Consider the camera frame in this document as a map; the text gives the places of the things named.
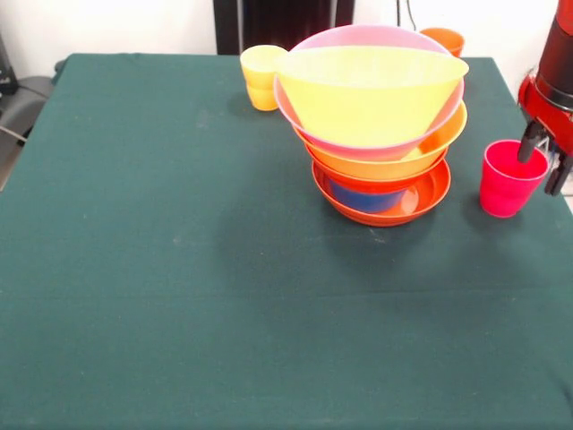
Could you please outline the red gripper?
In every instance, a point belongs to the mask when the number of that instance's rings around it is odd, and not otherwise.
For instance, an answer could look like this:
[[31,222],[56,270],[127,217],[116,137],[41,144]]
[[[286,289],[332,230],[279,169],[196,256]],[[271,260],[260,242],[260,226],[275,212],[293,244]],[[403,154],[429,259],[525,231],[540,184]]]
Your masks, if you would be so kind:
[[537,144],[549,137],[561,154],[553,163],[544,192],[557,196],[572,170],[572,112],[552,104],[537,88],[529,74],[518,91],[518,104],[526,114],[527,126],[517,152],[517,160],[526,164]]

